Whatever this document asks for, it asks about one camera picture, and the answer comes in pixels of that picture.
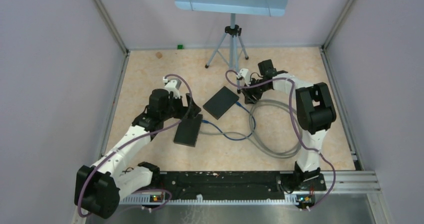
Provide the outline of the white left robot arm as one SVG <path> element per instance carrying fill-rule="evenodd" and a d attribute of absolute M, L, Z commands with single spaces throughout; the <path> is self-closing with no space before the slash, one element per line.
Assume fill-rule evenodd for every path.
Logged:
<path fill-rule="evenodd" d="M 159 175 L 147 167 L 135 167 L 127 174 L 123 171 L 157 134 L 200 112 L 192 92 L 185 96 L 187 105 L 183 105 L 182 96 L 175 88 L 154 89 L 148 105 L 118 143 L 91 166 L 83 165 L 77 171 L 74 203 L 81 218 L 96 215 L 108 219 L 127 196 L 143 187 L 154 191 L 160 186 Z"/>

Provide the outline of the black mat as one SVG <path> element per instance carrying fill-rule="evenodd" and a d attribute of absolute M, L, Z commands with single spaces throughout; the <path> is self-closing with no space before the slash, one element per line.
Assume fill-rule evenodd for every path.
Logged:
<path fill-rule="evenodd" d="M 187 147 L 196 147 L 202 125 L 203 115 L 198 114 L 193 119 L 184 119 L 177 126 L 173 142 Z"/>

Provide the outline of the black network switch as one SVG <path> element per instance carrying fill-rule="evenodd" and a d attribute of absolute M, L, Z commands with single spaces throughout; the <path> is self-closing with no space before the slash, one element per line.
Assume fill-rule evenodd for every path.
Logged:
<path fill-rule="evenodd" d="M 202 107 L 212 117 L 219 120 L 239 99 L 236 93 L 223 86 Z"/>

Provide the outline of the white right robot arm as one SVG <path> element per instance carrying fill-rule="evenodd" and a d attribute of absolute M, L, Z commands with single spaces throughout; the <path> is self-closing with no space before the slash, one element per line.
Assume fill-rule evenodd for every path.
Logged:
<path fill-rule="evenodd" d="M 329 87 L 324 82 L 301 80 L 285 70 L 277 70 L 268 59 L 258 64 L 259 77 L 242 68 L 237 78 L 244 81 L 241 89 L 245 103 L 256 104 L 263 93 L 273 90 L 288 95 L 288 113 L 299 141 L 298 158 L 288 185 L 307 190 L 321 173 L 322 146 L 337 118 Z"/>

